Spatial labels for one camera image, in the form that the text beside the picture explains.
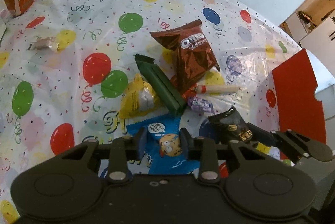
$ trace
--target brown snack bag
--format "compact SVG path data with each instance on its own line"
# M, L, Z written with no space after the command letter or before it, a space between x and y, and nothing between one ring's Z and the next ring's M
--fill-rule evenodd
M184 93L212 67L220 71L212 48L203 34L200 19L169 31L151 32L163 47L173 51L177 88Z

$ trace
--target red balloon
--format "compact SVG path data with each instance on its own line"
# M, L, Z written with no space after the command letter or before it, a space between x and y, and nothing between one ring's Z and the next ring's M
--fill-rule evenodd
M88 55L83 64L84 79L91 85L101 83L111 71L112 63L104 53Z
M58 155L74 147L73 127L69 123L59 125L51 135L50 147L55 155Z
M246 11L246 10L242 10L240 12L240 15L242 17L242 19L247 22L248 24L251 23L251 17L250 17L250 14Z
M266 100L271 108L276 105L276 96L271 89L266 91Z
M40 16L35 18L33 21L31 21L26 28L33 28L35 26L37 26L39 23L42 23L44 21L45 17L44 16Z

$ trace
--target balloon print tablecloth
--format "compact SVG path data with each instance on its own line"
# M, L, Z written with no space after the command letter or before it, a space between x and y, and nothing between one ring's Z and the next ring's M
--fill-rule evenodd
M233 95L205 98L217 113L233 104L247 122L279 129L271 70L300 48L237 0L36 0L15 19L2 8L8 28L0 47L4 221L17 217L9 187L20 172L87 139L111 142L127 133L127 124L167 113L161 108L146 117L118 117L123 91L138 73L134 54L155 58L169 78L175 74L170 51L150 31L201 19L221 67L201 82L241 87ZM58 52L27 50L30 42L48 36L57 38ZM180 121L193 136L208 134L207 125L205 116L190 110ZM146 160L130 162L129 168L148 172Z

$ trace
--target white cabinet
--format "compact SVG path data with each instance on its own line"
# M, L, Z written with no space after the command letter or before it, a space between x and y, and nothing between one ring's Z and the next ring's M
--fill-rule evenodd
M335 75L335 13L300 40L300 44L302 48L312 52L333 76Z

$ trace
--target cookie cartoon character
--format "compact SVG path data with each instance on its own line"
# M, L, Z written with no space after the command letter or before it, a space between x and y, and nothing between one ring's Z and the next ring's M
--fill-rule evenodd
M160 155L162 157L164 154L170 157L175 157L182 153L179 135L177 134L165 134L160 138L159 145Z

